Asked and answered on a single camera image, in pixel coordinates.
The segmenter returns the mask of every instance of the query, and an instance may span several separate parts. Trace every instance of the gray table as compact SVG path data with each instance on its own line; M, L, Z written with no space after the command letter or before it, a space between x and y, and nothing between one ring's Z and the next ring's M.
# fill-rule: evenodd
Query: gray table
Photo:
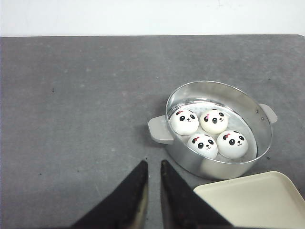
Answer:
M227 83L278 115L267 153L305 196L305 39L297 35L1 39L1 228L68 226L149 163L147 229L162 227L160 162L210 183L153 142L148 121L197 80Z

